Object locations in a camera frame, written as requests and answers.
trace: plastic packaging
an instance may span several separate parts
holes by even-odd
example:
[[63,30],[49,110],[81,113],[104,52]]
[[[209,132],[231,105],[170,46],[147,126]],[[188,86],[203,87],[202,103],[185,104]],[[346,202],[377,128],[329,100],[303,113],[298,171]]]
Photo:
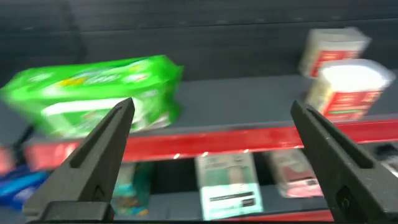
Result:
[[382,65],[366,59],[325,63],[307,103],[331,121],[362,118],[395,79]]
[[31,172],[20,166],[0,178],[0,204],[22,209],[24,202],[45,182],[47,172]]
[[264,152],[280,194],[287,198],[323,196],[310,163],[300,149]]
[[323,63],[358,58],[371,39],[355,27],[312,29],[299,65],[302,75],[316,78]]
[[196,157],[204,220],[262,212],[252,154]]
[[111,205],[118,215],[147,215],[154,163],[122,164]]
[[131,97],[131,132],[172,123],[182,67],[166,56],[30,68],[2,90],[4,100],[53,137],[86,136],[108,111]]

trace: wet wipes package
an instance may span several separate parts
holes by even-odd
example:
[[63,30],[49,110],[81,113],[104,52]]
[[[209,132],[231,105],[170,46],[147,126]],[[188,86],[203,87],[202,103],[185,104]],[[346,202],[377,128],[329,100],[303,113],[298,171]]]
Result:
[[204,220],[262,212],[252,154],[195,158]]
[[178,116],[182,67],[157,55],[85,65],[30,68],[2,90],[8,104],[51,137],[82,138],[121,100],[132,98],[131,132],[161,128]]

